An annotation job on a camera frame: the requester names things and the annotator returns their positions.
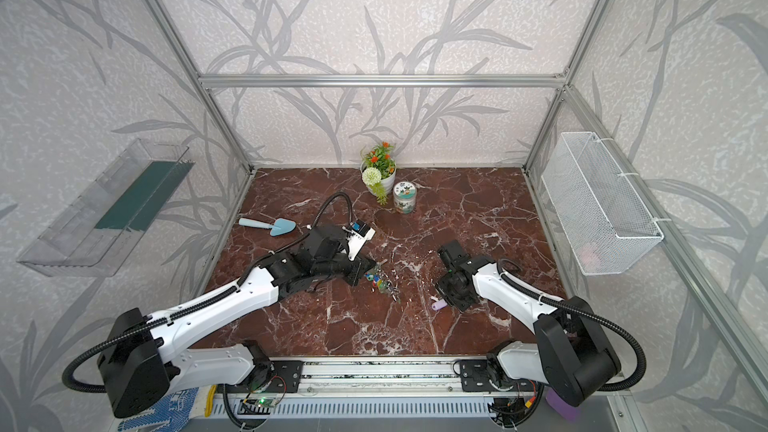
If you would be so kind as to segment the purple tagged key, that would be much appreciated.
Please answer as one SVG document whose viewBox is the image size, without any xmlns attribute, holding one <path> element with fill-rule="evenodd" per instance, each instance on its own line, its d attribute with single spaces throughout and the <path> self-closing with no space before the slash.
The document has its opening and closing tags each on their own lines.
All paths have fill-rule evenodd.
<svg viewBox="0 0 768 432">
<path fill-rule="evenodd" d="M 441 299 L 432 303 L 431 307 L 434 311 L 439 311 L 448 306 L 448 303 Z"/>
</svg>

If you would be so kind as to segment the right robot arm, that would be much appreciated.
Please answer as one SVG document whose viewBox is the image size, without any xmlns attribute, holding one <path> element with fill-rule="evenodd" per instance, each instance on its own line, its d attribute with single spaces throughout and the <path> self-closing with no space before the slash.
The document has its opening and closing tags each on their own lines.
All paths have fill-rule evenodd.
<svg viewBox="0 0 768 432">
<path fill-rule="evenodd" d="M 592 309 L 579 297 L 564 300 L 524 282 L 509 260 L 470 256 L 457 241 L 438 249 L 447 272 L 435 283 L 443 302 L 460 311 L 482 299 L 521 322 L 533 343 L 505 342 L 486 354 L 467 391 L 508 391 L 522 381 L 546 385 L 567 405 L 579 406 L 621 371 L 619 358 Z"/>
</svg>

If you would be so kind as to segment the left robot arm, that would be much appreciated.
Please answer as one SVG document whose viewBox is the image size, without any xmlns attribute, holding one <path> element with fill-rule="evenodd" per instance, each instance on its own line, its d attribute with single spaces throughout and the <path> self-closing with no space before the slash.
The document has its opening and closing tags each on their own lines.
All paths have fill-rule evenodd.
<svg viewBox="0 0 768 432">
<path fill-rule="evenodd" d="M 327 279 L 356 285 L 375 268 L 362 254 L 375 232 L 362 221 L 318 225 L 295 246 L 271 254 L 245 276 L 179 306 L 153 313 L 161 325 L 101 353 L 97 365 L 117 418 L 137 415 L 168 394 L 211 385 L 261 386 L 274 375 L 254 341 L 197 349 L 223 326 Z"/>
</svg>

